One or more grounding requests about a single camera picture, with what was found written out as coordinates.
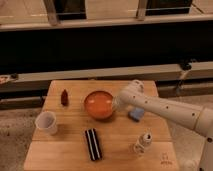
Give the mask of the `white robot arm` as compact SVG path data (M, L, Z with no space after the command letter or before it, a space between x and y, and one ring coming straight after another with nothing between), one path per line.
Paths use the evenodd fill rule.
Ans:
M203 136L205 144L198 171L213 171L213 109L149 96L139 80L131 81L113 99L114 109L129 105L143 108Z

